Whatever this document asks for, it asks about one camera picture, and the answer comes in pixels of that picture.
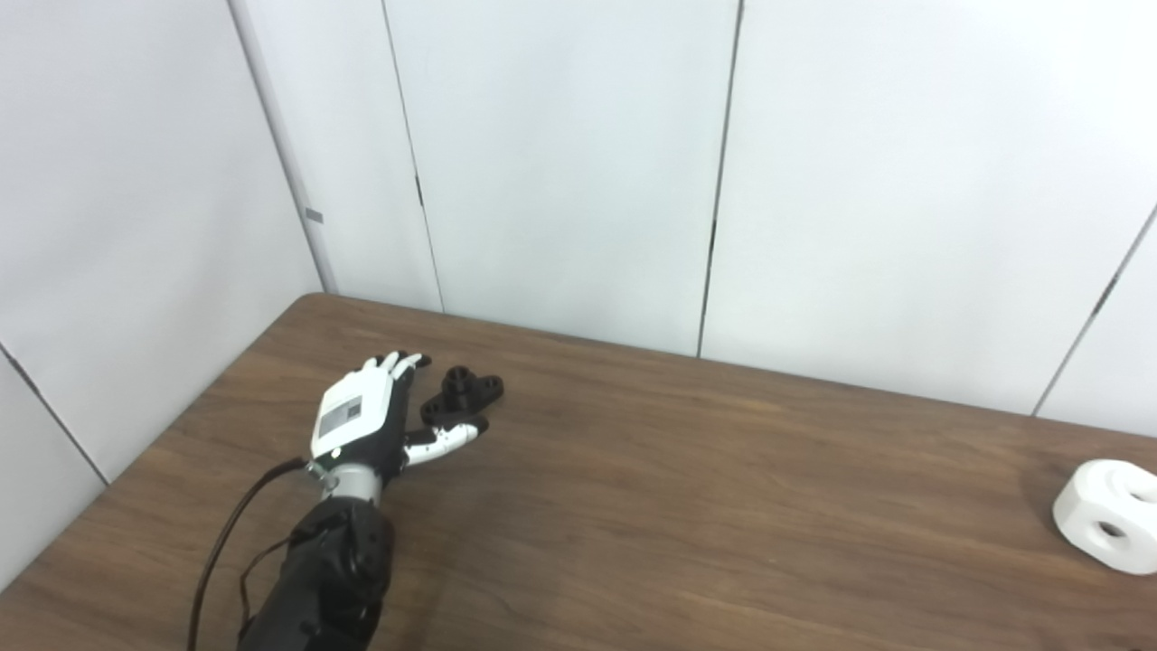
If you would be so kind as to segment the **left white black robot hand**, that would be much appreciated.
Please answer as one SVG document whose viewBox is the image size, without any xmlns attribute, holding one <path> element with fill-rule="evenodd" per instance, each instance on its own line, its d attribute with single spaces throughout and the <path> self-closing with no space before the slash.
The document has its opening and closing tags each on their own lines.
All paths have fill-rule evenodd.
<svg viewBox="0 0 1157 651">
<path fill-rule="evenodd" d="M 410 389 L 417 370 L 428 364 L 423 354 L 390 352 L 364 360 L 363 367 L 326 389 L 309 446 L 311 465 L 326 474 L 360 466 L 392 479 L 487 432 L 489 423 L 480 415 L 410 431 Z"/>
</svg>

